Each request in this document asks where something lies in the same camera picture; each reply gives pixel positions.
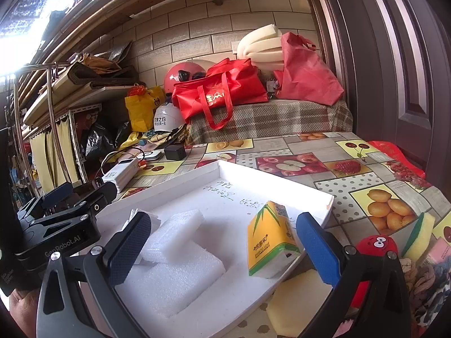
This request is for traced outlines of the person's left hand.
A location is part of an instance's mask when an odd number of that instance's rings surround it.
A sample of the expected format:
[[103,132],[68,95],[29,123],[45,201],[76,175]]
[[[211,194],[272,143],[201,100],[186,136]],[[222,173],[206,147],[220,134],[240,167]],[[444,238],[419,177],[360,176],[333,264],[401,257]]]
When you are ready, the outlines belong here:
[[12,318],[29,338],[36,337],[37,306],[40,290],[19,291],[15,289],[9,296]]

